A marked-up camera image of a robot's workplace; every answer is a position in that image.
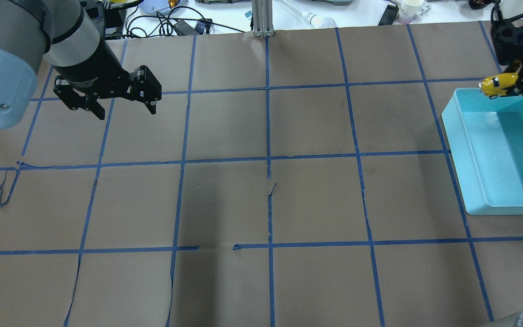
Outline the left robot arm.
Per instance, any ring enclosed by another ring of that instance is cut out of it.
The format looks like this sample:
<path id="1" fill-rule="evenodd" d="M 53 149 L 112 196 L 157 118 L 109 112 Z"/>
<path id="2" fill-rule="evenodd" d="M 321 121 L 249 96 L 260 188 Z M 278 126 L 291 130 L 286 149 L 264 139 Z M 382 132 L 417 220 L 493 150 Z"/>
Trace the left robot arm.
<path id="1" fill-rule="evenodd" d="M 57 72 L 53 92 L 70 110 L 104 120 L 99 100 L 126 99 L 156 114 L 161 83 L 145 65 L 122 67 L 106 42 L 109 17 L 101 0 L 0 0 L 0 130 L 23 119 L 42 61 Z"/>

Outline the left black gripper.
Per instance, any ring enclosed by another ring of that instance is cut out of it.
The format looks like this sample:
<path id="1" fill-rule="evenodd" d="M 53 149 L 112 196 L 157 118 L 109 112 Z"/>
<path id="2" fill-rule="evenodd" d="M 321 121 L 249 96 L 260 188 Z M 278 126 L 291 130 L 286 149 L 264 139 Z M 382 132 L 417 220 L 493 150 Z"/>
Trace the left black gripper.
<path id="1" fill-rule="evenodd" d="M 83 109 L 99 120 L 105 110 L 99 99 L 123 98 L 141 102 L 150 114 L 156 114 L 162 99 L 162 85 L 151 69 L 141 65 L 132 73 L 123 69 L 106 43 L 100 43 L 90 58 L 80 64 L 55 67 L 53 91 L 70 110 Z"/>

